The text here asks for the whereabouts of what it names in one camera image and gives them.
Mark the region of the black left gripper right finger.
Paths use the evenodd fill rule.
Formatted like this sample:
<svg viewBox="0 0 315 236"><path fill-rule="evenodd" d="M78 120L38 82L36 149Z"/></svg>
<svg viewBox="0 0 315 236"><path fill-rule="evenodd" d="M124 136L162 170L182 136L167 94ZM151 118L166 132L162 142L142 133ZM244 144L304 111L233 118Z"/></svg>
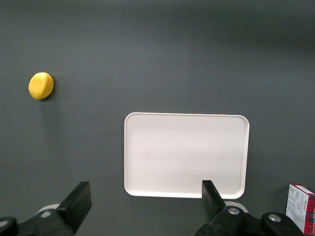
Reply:
<svg viewBox="0 0 315 236"><path fill-rule="evenodd" d="M207 223L196 236L302 236L286 215L267 212L260 219L237 206L227 206L210 180L202 181L202 206Z"/></svg>

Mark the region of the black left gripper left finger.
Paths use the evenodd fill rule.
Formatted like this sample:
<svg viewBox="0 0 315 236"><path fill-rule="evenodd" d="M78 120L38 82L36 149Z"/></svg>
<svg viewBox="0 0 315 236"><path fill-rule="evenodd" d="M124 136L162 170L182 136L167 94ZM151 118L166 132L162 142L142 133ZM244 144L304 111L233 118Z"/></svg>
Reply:
<svg viewBox="0 0 315 236"><path fill-rule="evenodd" d="M91 206L90 183L82 181L60 204L41 208L23 223L18 223L15 217L2 217L0 234L2 236L73 236Z"/></svg>

